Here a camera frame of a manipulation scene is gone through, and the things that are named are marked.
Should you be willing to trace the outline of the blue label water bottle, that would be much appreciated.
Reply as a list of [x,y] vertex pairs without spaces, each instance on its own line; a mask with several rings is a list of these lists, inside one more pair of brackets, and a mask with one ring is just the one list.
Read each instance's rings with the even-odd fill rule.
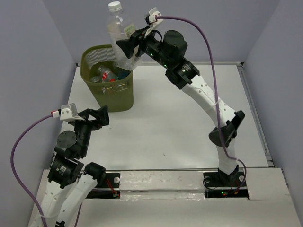
[[116,75],[118,80],[125,79],[131,73],[131,71],[121,68],[118,68],[116,72],[117,72]]

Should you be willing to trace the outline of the white label square bottle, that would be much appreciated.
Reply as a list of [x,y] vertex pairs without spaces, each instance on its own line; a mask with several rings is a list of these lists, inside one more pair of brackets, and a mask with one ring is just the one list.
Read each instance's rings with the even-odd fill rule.
[[107,31],[111,39],[116,62],[118,67],[132,71],[141,63],[141,58],[133,56],[128,59],[122,49],[118,47],[116,41],[129,39],[131,34],[135,32],[133,20],[124,13],[119,1],[109,3],[108,9]]

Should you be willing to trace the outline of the green label plastic bottle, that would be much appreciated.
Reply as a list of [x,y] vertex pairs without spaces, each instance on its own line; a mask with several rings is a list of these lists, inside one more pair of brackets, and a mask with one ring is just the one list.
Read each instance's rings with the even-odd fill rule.
[[94,70],[91,71],[89,81],[92,83],[102,83],[102,77],[103,77],[103,72],[102,70],[104,69],[103,65],[97,66]]

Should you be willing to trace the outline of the red cap crushed bottle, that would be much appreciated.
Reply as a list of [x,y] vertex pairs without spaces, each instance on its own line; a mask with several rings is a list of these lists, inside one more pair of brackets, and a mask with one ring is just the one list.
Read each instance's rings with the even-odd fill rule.
[[115,82],[117,81],[117,76],[111,70],[103,70],[101,72],[102,82]]

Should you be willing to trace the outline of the orange juice bottle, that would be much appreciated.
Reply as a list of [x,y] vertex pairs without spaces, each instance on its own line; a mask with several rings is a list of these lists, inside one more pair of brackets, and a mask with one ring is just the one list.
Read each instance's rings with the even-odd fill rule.
[[123,84],[117,84],[117,85],[104,86],[101,89],[101,92],[103,94],[112,94],[112,93],[120,93],[120,92],[126,91],[128,89],[129,89],[129,86],[126,83],[123,83]]

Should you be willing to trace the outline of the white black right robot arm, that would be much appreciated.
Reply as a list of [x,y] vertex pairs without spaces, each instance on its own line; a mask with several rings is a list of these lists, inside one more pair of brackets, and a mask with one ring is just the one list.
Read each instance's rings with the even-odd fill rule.
[[239,171],[233,139],[245,118],[243,111],[235,111],[225,102],[215,97],[215,92],[201,81],[199,87],[192,84],[199,70],[184,55],[187,42],[181,33],[169,30],[158,41],[147,28],[136,30],[130,38],[116,41],[118,49],[126,58],[148,55],[166,69],[168,80],[179,90],[190,96],[211,118],[215,128],[209,133],[210,141],[217,147],[219,167],[218,180],[222,185],[230,185]]

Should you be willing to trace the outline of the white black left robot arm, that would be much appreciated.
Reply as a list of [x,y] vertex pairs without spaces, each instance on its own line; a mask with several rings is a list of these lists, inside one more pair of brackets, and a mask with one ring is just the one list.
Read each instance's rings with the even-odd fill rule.
[[66,227],[76,210],[94,187],[101,186],[106,169],[96,163],[84,165],[92,131],[109,125],[108,106],[77,111],[74,103],[51,113],[53,118],[72,125],[57,137],[55,156],[50,165],[41,205],[32,227]]

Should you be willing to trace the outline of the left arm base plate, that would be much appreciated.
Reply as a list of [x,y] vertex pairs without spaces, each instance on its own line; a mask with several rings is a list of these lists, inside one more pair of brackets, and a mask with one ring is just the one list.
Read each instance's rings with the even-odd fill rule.
[[87,195],[87,199],[120,199],[120,180],[119,172],[106,172],[106,177],[102,183],[98,183],[95,188]]

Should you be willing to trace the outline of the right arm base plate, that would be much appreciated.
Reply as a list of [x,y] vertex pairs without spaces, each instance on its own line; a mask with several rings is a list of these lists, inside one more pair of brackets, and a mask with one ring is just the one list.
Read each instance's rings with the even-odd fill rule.
[[224,183],[218,172],[203,172],[204,196],[206,199],[249,198],[246,182],[242,182],[244,173],[239,171],[235,179]]

